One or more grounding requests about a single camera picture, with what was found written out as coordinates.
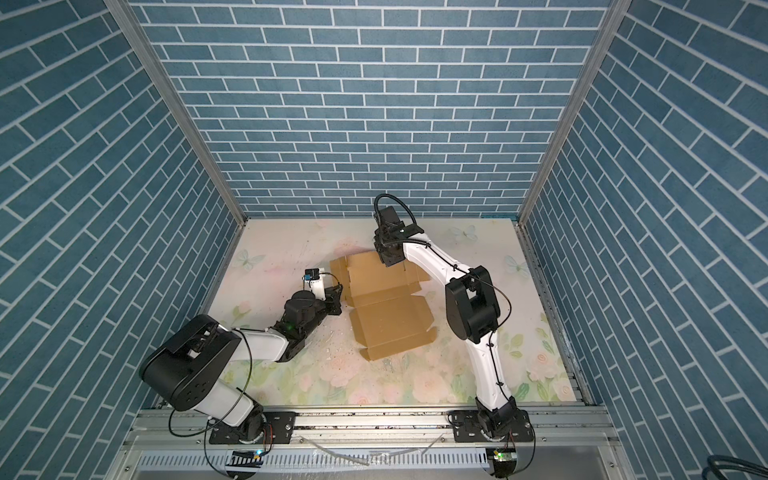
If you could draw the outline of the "brown cardboard paper box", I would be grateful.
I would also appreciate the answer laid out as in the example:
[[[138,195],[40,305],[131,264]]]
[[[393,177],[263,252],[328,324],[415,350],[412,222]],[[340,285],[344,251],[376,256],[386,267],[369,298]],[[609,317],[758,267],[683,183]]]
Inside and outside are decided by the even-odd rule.
[[[343,286],[360,355],[376,361],[433,343],[434,316],[418,293],[429,275],[406,260],[385,266],[374,251],[339,257],[331,273]]]

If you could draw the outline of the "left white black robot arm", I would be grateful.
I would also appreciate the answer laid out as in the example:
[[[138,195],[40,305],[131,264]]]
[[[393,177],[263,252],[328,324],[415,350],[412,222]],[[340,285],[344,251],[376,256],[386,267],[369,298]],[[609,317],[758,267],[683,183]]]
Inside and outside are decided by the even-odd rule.
[[[229,428],[238,443],[257,441],[266,430],[263,407],[245,386],[221,381],[222,372],[235,361],[292,360],[327,316],[342,313],[342,292],[340,284],[322,289],[314,282],[295,292],[266,330],[228,329],[209,315],[197,315],[144,360],[139,377],[173,409],[211,417],[214,423],[206,430]]]

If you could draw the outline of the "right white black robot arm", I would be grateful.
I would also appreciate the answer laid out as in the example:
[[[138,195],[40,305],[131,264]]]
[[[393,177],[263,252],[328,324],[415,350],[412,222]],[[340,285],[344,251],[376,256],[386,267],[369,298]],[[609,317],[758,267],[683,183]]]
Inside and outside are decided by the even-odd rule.
[[[470,267],[436,246],[396,196],[378,195],[373,209],[374,247],[382,263],[390,267],[408,260],[444,284],[447,322],[465,343],[475,377],[481,430],[491,439],[507,435],[519,408],[498,351],[497,331],[503,323],[498,298],[506,295],[495,288],[486,268]]]

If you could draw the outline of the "right green circuit board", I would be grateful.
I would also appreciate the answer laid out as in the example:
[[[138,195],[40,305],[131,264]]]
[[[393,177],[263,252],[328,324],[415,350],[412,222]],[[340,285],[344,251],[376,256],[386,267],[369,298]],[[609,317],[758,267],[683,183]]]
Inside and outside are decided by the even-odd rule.
[[[516,463],[518,461],[517,452],[511,448],[488,448],[486,454],[491,463]]]

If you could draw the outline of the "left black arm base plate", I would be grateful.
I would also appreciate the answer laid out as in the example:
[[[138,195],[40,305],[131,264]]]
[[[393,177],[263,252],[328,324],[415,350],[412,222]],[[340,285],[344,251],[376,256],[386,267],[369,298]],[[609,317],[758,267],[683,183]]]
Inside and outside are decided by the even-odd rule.
[[[221,423],[210,431],[213,445],[258,445],[269,447],[289,444],[297,414],[292,411],[257,412],[250,414],[237,427]]]

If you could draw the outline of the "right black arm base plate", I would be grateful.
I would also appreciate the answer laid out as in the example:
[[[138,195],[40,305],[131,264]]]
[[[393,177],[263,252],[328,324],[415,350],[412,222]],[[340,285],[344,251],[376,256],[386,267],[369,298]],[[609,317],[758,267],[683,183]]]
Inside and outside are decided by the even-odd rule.
[[[532,442],[535,438],[528,412],[453,410],[446,415],[456,443]]]

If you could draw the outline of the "aluminium front rail frame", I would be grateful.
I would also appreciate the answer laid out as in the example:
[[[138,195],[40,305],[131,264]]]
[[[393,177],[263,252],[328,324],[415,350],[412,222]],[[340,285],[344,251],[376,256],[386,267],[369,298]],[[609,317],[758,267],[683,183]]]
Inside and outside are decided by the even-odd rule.
[[[535,438],[532,442],[456,443],[447,421],[460,406],[420,407],[277,407],[268,411],[297,414],[289,444],[213,445],[189,433],[200,426],[203,417],[182,413],[177,418],[180,436],[168,431],[168,416],[163,410],[142,411],[109,470],[112,479],[629,479],[633,473],[619,434],[602,407],[578,403],[531,405],[528,415]],[[300,443],[304,436],[342,453],[387,451],[424,447],[439,435],[445,441],[430,450],[511,448],[518,454],[516,463],[491,463],[485,469],[355,470],[310,473],[254,473],[221,471],[137,470],[145,453],[156,451],[201,452],[205,458],[219,452],[256,451],[264,459],[275,451],[316,449]]]

